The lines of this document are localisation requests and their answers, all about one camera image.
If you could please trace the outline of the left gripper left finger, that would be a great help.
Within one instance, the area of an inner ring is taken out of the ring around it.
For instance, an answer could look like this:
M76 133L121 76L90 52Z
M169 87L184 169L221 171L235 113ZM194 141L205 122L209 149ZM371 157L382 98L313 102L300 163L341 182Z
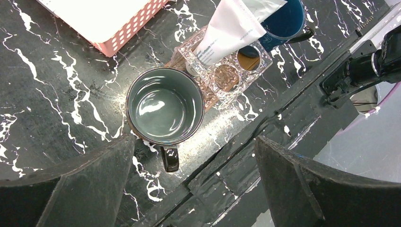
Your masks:
M3 227L112 227L135 139L117 138L61 164L0 182Z

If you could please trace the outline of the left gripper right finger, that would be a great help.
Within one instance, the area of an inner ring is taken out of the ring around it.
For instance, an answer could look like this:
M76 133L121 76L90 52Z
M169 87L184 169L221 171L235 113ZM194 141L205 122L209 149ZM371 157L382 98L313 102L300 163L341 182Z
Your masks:
M254 151L275 226L400 226L399 183L329 167L264 136Z

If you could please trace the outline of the dark green mug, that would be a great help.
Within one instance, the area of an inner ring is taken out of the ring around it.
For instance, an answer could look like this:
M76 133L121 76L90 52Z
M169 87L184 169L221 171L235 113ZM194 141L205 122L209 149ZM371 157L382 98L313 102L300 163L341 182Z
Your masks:
M166 172L176 172L178 144L193 136L205 114L200 86L171 67L151 68L132 82L126 96L127 121L144 141L158 145Z

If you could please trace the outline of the clear acrylic holder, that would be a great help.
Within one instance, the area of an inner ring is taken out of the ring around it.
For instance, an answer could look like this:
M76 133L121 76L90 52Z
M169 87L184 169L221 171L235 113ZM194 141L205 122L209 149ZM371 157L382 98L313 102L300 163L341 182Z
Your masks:
M259 41L250 44L258 57L249 58L235 51L218 63L206 69L192 52L202 41L207 26L194 33L176 47L171 66L186 69L186 64L194 67L198 75L195 81L201 87L205 108L214 105L224 108L234 102L263 72L271 66L272 59Z

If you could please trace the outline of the dark blue mug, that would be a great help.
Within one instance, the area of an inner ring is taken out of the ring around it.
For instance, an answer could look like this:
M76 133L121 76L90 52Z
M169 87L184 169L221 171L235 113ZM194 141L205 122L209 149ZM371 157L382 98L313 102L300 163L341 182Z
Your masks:
M313 37L314 30L306 25L304 4L301 0L287 3L261 22L266 34L259 42L266 52L283 44L306 41Z

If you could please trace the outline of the pink perforated plastic basket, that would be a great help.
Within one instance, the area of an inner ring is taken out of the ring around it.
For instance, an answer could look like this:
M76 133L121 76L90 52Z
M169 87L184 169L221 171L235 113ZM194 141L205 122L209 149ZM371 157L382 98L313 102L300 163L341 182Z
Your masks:
M107 57L115 55L167 0L41 0Z

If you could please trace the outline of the white toothpaste tube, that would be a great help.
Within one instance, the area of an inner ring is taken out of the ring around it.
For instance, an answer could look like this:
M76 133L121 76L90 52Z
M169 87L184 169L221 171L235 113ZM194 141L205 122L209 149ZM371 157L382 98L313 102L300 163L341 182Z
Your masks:
M210 68L265 34L266 30L242 0L222 0L193 53L205 68Z
M257 18L258 22L263 22L274 12L282 8L286 0L244 0L247 8Z

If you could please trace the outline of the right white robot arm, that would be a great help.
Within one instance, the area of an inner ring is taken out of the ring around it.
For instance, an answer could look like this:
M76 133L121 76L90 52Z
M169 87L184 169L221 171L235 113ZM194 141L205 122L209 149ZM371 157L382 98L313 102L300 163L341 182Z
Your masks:
M401 27L384 36L381 48L370 46L360 54L348 57L321 83L324 101L338 109L352 95L381 82L401 81Z

